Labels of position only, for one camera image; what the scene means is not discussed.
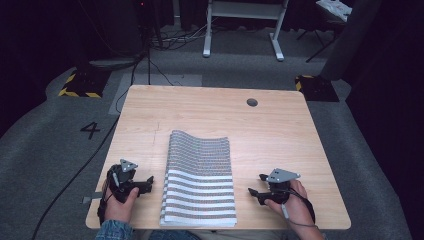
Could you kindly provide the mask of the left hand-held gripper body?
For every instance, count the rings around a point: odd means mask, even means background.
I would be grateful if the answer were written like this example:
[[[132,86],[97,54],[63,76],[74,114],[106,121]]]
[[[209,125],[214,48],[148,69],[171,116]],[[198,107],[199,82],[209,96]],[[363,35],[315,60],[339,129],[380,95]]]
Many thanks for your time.
[[[125,203],[133,188],[141,190],[142,182],[134,182],[137,164],[121,159],[119,164],[113,165],[108,173],[109,188],[113,196],[121,203]]]

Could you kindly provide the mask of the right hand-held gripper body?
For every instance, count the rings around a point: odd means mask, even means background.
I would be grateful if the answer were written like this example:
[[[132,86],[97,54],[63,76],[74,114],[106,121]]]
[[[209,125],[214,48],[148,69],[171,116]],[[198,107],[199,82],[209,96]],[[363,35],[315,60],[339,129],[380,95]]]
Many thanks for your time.
[[[275,168],[265,178],[265,181],[269,184],[270,199],[278,204],[285,203],[290,196],[290,181],[299,177],[299,173]]]

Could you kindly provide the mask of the person's right hand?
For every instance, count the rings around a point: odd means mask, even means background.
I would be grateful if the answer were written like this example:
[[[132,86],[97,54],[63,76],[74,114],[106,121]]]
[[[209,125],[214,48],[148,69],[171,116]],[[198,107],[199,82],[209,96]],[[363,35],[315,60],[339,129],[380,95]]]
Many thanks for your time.
[[[308,230],[316,230],[316,226],[306,204],[301,198],[306,198],[307,193],[303,185],[298,180],[290,181],[291,188],[299,194],[297,196],[290,196],[287,202],[284,204],[286,212],[289,217],[289,226],[298,235],[305,233]]]

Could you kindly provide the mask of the person's left hand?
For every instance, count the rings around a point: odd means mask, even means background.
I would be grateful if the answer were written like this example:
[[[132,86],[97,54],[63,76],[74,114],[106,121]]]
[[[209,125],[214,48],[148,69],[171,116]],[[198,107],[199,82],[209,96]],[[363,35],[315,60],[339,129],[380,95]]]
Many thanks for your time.
[[[133,188],[129,193],[126,202],[121,203],[113,196],[111,190],[107,189],[106,197],[108,200],[104,215],[105,219],[130,223],[132,218],[132,209],[137,199],[138,192],[138,188]]]

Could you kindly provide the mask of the grey white striped cloth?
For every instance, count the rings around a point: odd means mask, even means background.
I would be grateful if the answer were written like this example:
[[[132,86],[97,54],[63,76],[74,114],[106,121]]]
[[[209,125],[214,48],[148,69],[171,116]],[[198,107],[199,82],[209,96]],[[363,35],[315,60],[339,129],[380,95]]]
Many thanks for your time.
[[[237,223],[230,144],[174,130],[169,139],[162,226],[233,227]]]

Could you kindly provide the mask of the dark curtain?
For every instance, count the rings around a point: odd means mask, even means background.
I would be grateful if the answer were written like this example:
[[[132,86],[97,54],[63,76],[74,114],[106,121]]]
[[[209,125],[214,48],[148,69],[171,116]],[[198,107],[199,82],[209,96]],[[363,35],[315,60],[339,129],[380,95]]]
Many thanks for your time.
[[[424,0],[350,0],[325,78],[351,86],[347,104],[424,240]]]

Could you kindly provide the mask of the black folding stand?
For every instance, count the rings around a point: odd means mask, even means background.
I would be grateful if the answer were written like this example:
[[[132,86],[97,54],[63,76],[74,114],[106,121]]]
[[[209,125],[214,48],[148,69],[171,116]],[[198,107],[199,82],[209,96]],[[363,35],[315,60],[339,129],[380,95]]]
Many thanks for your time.
[[[344,30],[347,24],[347,21],[344,22],[340,18],[327,12],[325,9],[317,5],[316,2],[315,2],[315,9],[318,13],[318,26],[313,29],[313,33],[315,34],[318,41],[320,42],[321,48],[317,50],[314,54],[312,54],[306,60],[306,63],[309,63],[312,59],[317,57],[324,50],[326,50],[330,45],[332,45],[338,39],[339,35],[342,33],[342,31]],[[321,36],[319,35],[319,32],[322,32],[322,33],[329,32],[332,34],[332,38],[328,40],[327,42],[324,42]]]

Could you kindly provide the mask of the dark equipment stand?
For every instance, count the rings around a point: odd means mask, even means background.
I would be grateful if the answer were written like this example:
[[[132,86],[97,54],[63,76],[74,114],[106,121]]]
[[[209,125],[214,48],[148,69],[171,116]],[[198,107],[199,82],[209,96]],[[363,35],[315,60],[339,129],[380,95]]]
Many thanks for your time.
[[[132,0],[142,42],[147,46],[155,37],[159,47],[163,46],[160,32],[158,0]]]

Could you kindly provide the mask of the white crumpled cloth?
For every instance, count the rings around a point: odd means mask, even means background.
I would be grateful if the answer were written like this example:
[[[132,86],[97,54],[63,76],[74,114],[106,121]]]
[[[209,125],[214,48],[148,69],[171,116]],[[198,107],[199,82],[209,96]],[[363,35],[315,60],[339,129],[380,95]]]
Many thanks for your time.
[[[352,12],[352,8],[340,0],[318,0],[316,4],[344,22],[348,20]]]

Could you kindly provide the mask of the black yellow striped base plate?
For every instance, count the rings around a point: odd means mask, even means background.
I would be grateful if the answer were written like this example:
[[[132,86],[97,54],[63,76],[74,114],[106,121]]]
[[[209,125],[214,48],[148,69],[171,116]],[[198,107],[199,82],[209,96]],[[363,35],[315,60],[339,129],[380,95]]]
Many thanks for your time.
[[[306,101],[339,101],[332,83],[320,76],[298,75],[295,78],[295,87],[304,95]]]
[[[103,70],[74,70],[60,90],[59,96],[102,98],[110,75],[110,71]]]

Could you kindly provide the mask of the white desk frame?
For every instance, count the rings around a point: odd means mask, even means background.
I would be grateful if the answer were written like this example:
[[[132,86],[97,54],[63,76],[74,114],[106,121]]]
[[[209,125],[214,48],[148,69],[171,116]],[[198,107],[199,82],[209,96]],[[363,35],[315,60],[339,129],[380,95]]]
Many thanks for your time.
[[[276,59],[283,61],[285,59],[281,50],[278,37],[285,17],[289,0],[282,0],[281,3],[247,3],[247,2],[229,2],[221,0],[208,0],[206,17],[206,35],[202,55],[208,58],[211,55],[212,43],[212,19],[214,17],[232,17],[247,19],[275,20],[276,26],[269,38],[274,49]]]

